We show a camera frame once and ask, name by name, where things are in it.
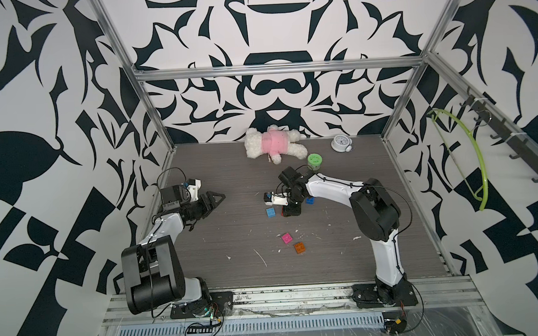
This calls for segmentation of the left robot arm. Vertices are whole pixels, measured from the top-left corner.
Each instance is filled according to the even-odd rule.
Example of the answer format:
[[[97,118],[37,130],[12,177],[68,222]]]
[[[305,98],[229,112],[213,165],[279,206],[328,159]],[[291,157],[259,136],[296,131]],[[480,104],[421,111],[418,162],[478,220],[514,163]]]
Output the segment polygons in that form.
[[[185,229],[208,217],[225,195],[213,191],[200,193],[200,180],[159,190],[161,210],[150,232],[138,244],[121,254],[126,303],[138,315],[165,305],[176,305],[192,315],[212,312],[213,301],[206,282],[184,275],[175,242]]]

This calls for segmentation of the aluminium cage frame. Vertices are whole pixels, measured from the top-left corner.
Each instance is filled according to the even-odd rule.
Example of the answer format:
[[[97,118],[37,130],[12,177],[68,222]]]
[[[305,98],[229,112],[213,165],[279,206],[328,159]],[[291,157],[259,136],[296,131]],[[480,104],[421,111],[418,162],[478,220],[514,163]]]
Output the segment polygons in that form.
[[[379,134],[449,268],[508,335],[538,336],[538,183],[475,129],[490,180],[471,197],[428,112],[468,128],[466,89],[538,143],[538,0],[93,0],[157,125],[176,143],[273,120],[308,137]]]

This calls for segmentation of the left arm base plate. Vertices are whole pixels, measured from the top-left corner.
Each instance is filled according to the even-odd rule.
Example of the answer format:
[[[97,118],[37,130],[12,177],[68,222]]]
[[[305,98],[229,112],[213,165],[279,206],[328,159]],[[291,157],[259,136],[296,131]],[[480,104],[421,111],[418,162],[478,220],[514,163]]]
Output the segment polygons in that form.
[[[213,291],[204,294],[199,300],[173,304],[170,318],[190,319],[223,315],[232,310],[233,302],[234,293],[232,291]]]

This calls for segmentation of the white small alarm clock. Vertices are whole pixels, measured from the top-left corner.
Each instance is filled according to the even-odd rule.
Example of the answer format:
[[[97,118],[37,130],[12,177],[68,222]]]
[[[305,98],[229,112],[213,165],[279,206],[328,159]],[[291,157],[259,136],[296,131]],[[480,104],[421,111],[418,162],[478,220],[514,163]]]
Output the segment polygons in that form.
[[[332,138],[331,148],[339,153],[348,153],[352,151],[353,140],[344,135],[336,135]]]

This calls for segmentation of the white plush toy pink shirt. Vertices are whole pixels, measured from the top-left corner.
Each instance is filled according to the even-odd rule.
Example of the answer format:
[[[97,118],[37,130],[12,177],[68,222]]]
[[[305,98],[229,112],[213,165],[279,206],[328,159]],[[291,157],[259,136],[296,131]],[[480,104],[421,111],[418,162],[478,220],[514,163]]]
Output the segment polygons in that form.
[[[308,157],[308,150],[300,143],[301,139],[302,135],[296,129],[285,131],[280,130],[276,125],[271,125],[265,132],[260,132],[251,127],[245,134],[246,156],[250,159],[257,159],[267,155],[275,165],[282,162],[282,155],[303,160]]]

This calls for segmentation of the green hoop on wall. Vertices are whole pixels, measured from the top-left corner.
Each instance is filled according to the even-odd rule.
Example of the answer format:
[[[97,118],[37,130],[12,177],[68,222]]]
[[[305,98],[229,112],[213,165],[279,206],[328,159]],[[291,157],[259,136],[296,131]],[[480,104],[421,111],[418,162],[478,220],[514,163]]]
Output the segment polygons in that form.
[[[485,211],[489,201],[490,180],[486,161],[474,132],[478,124],[470,129],[458,116],[440,108],[429,111],[428,118],[471,197],[479,204],[478,210]]]

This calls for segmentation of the orange lego brick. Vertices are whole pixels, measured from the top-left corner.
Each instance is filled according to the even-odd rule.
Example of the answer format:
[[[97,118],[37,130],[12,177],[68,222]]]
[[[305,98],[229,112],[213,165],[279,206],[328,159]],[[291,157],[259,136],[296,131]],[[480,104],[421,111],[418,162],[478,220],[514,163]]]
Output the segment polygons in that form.
[[[304,246],[304,244],[302,242],[295,243],[293,245],[293,247],[294,247],[295,252],[298,255],[300,255],[300,254],[302,254],[302,253],[304,253],[306,251],[306,247]]]

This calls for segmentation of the pink lego brick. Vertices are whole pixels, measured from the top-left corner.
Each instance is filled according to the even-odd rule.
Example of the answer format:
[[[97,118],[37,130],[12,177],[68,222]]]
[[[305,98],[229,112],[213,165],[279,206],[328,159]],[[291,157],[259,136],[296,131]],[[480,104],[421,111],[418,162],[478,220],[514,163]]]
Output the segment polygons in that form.
[[[290,233],[285,233],[284,235],[281,236],[281,239],[286,245],[288,245],[290,242],[293,241],[293,237],[291,236]]]

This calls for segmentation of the black hook rack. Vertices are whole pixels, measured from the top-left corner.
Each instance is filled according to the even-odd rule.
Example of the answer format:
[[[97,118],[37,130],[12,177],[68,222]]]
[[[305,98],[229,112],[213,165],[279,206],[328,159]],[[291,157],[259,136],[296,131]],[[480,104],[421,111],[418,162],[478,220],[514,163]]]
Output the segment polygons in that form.
[[[475,126],[487,127],[492,130],[491,139],[507,144],[513,154],[512,160],[522,160],[536,174],[533,183],[538,183],[538,143],[531,135],[518,127],[510,118],[494,105],[491,100],[471,87],[466,89],[466,99],[462,108],[468,108],[475,113]]]

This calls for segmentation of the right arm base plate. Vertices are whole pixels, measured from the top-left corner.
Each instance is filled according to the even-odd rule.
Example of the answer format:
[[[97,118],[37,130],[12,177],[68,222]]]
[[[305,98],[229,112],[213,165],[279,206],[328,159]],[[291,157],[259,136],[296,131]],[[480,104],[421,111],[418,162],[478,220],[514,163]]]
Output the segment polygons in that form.
[[[379,307],[416,306],[419,304],[413,285],[401,279],[395,286],[389,286],[377,280],[374,284],[352,285],[352,300],[358,308],[372,309]]]

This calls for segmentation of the light blue lego brick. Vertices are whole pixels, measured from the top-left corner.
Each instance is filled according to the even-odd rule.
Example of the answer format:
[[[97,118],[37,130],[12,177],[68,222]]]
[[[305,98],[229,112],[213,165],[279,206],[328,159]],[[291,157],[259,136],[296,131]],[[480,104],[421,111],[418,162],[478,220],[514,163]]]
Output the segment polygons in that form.
[[[268,208],[266,210],[266,213],[267,213],[269,218],[275,217],[275,215],[276,215],[275,208]]]

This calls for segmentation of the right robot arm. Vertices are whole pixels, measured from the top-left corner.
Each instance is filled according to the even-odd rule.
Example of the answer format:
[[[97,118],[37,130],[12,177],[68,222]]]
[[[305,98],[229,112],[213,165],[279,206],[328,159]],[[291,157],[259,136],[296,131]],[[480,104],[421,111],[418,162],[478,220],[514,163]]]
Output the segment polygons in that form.
[[[378,283],[394,287],[404,278],[396,240],[401,210],[376,179],[346,181],[312,171],[303,174],[294,168],[283,170],[279,179],[285,188],[284,217],[299,216],[309,198],[323,198],[352,209],[355,221],[370,241],[376,262]]]

